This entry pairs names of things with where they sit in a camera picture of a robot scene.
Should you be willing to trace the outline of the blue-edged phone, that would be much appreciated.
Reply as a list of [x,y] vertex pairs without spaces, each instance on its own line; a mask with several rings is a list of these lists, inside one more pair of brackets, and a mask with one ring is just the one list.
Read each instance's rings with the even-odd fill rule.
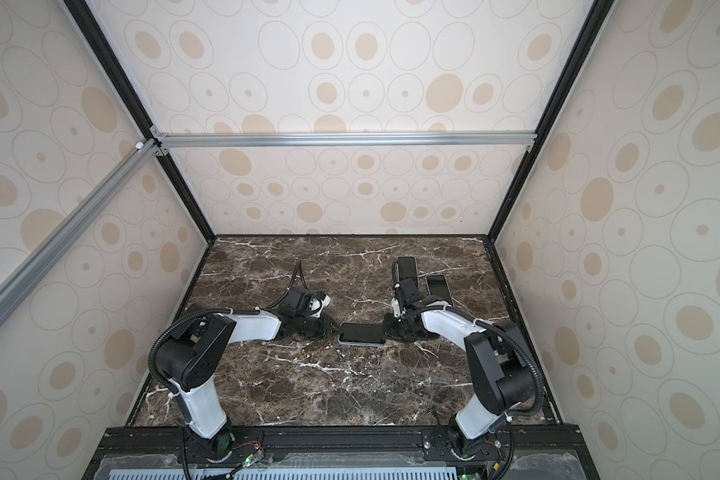
[[451,291],[444,275],[428,275],[426,277],[426,283],[431,296],[438,297],[450,305],[453,304]]

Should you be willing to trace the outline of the white-edged phone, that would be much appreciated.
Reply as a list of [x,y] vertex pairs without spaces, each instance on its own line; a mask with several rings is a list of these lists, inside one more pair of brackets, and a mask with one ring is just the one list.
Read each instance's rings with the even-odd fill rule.
[[394,277],[395,282],[400,283],[403,280],[412,280],[418,286],[418,268],[416,258],[413,256],[400,256],[395,261]]

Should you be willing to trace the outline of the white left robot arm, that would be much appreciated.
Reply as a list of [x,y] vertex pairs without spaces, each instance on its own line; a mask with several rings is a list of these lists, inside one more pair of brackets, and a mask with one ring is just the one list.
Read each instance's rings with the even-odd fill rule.
[[228,345],[278,336],[323,337],[337,326],[322,309],[307,310],[304,315],[277,315],[261,309],[208,308],[196,303],[159,335],[148,354],[148,369],[178,399],[194,436],[215,440],[229,424],[214,384]]

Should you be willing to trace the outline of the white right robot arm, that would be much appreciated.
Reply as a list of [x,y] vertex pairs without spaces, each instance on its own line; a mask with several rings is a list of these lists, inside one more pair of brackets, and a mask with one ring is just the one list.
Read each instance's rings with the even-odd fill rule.
[[489,322],[445,301],[428,305],[391,302],[395,326],[418,318],[423,329],[450,341],[467,356],[474,394],[456,415],[465,439],[493,432],[514,417],[533,417],[544,402],[544,383],[530,348],[510,320]]

